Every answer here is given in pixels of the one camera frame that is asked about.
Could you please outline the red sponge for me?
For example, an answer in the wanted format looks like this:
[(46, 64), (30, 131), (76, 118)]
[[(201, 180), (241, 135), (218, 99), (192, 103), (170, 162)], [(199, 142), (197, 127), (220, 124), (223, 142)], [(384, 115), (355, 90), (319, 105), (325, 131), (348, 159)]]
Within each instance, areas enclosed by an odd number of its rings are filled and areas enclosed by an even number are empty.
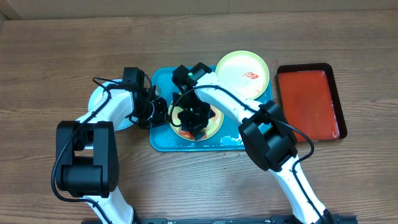
[(190, 140), (199, 141), (205, 137), (205, 128), (208, 126), (210, 118), (213, 117), (215, 117), (213, 110), (205, 115), (189, 111), (179, 112), (177, 118), (180, 120), (181, 126), (178, 128), (178, 133)]

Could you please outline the yellow-green plate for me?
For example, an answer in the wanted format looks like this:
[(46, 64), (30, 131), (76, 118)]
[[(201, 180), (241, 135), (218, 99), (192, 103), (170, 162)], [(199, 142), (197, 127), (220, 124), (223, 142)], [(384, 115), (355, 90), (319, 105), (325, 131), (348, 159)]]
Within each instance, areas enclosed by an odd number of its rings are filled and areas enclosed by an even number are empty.
[(265, 61), (247, 50), (225, 55), (218, 62), (215, 73), (223, 83), (253, 100), (263, 95), (270, 79)]
[[(172, 102), (169, 105), (169, 115), (171, 114), (172, 106), (173, 106), (173, 99), (172, 99)], [(210, 107), (211, 107), (211, 110), (213, 110), (215, 112), (215, 117), (210, 118), (208, 126), (205, 128), (205, 131), (206, 131), (205, 132), (205, 137), (200, 139), (199, 141), (206, 140), (206, 139), (212, 137), (213, 135), (215, 135), (219, 131), (219, 129), (221, 128), (221, 125), (223, 124), (224, 114), (218, 108), (216, 108), (215, 106), (210, 105)], [(181, 111), (182, 111), (182, 108), (177, 106), (174, 109), (173, 114), (171, 116), (173, 123), (176, 124), (176, 125), (180, 124), (180, 120), (177, 118), (177, 115)], [(189, 138), (187, 138), (186, 136), (180, 135), (178, 133), (178, 128), (179, 127), (175, 127), (172, 124), (170, 124), (170, 126), (173, 129), (173, 131), (176, 134), (178, 134), (181, 138), (187, 139), (189, 141), (193, 141), (193, 140), (190, 140)]]

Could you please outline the light blue plate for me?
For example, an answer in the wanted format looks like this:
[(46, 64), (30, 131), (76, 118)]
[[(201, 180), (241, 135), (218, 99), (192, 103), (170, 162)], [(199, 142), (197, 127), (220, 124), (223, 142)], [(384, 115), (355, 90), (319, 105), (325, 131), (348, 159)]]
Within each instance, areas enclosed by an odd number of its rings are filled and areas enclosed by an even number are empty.
[[(91, 94), (88, 102), (87, 116), (97, 110), (107, 99), (108, 92), (105, 90), (109, 85), (117, 85), (121, 83), (121, 79), (106, 80), (101, 83)], [(110, 99), (104, 107), (90, 120), (90, 123), (97, 123), (99, 121), (111, 121), (115, 131), (120, 131), (129, 128), (133, 125), (129, 116), (134, 109), (133, 97), (130, 91), (125, 89), (117, 89), (113, 86), (109, 89)]]

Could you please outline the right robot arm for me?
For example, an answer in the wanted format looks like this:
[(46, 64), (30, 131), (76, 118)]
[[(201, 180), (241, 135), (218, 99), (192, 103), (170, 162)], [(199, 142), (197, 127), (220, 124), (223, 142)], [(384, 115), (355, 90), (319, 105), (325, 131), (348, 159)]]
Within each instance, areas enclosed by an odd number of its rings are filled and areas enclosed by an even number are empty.
[(261, 103), (244, 97), (224, 84), (215, 72), (203, 63), (191, 69), (181, 65), (172, 72), (172, 82), (179, 89), (173, 95), (173, 106), (181, 107), (178, 126), (195, 139), (203, 136), (215, 112), (212, 106), (238, 125), (244, 149), (249, 158), (277, 179), (287, 196), (294, 217), (300, 223), (333, 223), (333, 216), (324, 206), (300, 166), (312, 153), (300, 157), (295, 147), (297, 134), (277, 103)]

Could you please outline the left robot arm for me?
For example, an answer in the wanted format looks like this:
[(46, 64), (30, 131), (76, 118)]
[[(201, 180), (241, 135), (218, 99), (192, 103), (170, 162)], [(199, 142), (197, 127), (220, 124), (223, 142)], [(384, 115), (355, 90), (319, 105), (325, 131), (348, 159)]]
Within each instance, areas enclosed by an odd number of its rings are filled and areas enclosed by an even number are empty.
[(87, 203), (100, 223), (139, 223), (118, 187), (115, 132), (125, 119), (141, 129), (168, 123), (167, 102), (156, 86), (144, 86), (148, 78), (137, 67), (126, 67), (120, 81), (94, 78), (103, 90), (99, 102), (77, 120), (57, 126), (53, 193), (64, 202)]

